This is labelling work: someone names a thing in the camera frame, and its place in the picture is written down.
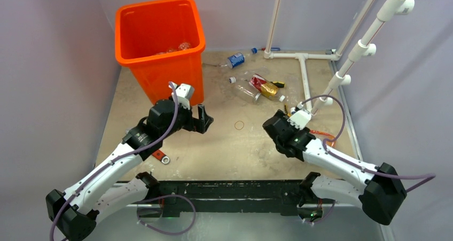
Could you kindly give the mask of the orange drink bottle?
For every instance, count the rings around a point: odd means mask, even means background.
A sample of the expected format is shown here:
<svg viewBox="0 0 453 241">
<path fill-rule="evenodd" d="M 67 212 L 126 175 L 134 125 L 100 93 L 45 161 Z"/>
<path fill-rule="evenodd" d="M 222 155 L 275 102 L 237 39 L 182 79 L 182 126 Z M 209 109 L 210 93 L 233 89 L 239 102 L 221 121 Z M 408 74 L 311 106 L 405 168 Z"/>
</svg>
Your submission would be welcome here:
<svg viewBox="0 0 453 241">
<path fill-rule="evenodd" d="M 330 147 L 335 148 L 337 142 L 334 135 L 319 130 L 311 130 L 310 133 L 313 134 L 315 137 L 319 138 L 321 141 L 327 139 L 326 144 Z"/>
</svg>

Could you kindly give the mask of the crushed bottle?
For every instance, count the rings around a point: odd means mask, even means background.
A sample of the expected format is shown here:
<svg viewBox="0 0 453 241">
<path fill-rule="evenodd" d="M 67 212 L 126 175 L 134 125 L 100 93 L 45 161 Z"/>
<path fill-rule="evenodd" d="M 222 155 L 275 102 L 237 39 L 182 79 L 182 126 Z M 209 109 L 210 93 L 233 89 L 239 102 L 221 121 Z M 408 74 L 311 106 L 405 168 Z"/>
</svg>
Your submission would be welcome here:
<svg viewBox="0 0 453 241">
<path fill-rule="evenodd" d="M 183 51 L 183 50 L 188 50 L 191 49 L 192 45 L 189 42 L 183 42 L 179 44 L 177 47 L 171 47 L 168 48 L 166 51 L 158 52 L 155 54 L 156 55 L 162 55 L 162 54 L 167 54 L 167 53 L 172 53 L 172 52 L 177 52 L 177 51 Z"/>
</svg>

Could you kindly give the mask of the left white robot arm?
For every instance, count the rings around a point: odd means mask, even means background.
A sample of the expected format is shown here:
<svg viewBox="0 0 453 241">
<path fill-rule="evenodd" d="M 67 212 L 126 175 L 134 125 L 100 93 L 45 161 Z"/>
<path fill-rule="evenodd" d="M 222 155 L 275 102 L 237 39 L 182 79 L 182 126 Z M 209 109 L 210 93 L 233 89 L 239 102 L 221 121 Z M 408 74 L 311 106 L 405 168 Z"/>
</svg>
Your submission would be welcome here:
<svg viewBox="0 0 453 241">
<path fill-rule="evenodd" d="M 182 99 L 163 99 L 149 110 L 148 116 L 127 131 L 114 151 L 87 176 L 64 191 L 52 190 L 45 198 L 52 221 L 49 239 L 59 230 L 65 240 L 84 240 L 102 220 L 129 204 L 158 202 L 184 196 L 163 193 L 160 183 L 150 173 L 139 173 L 124 186 L 114 184 L 125 173 L 160 150 L 165 138 L 183 129 L 204 134 L 213 123 L 203 105 L 198 117 Z"/>
</svg>

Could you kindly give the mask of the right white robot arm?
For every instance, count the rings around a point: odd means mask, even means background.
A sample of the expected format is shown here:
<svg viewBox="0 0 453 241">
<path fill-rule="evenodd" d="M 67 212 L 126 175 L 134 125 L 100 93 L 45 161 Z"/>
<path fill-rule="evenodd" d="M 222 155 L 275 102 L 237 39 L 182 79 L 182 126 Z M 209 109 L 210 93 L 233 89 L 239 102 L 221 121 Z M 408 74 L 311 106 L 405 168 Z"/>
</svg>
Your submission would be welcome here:
<svg viewBox="0 0 453 241">
<path fill-rule="evenodd" d="M 330 146 L 306 127 L 308 113 L 297 111 L 292 117 L 278 110 L 262 125 L 276 150 L 288 158 L 324 168 L 336 176 L 332 179 L 316 174 L 300 187 L 301 198 L 332 199 L 361 208 L 376 223 L 389 225 L 401 207 L 407 191 L 395 168 L 357 160 Z"/>
</svg>

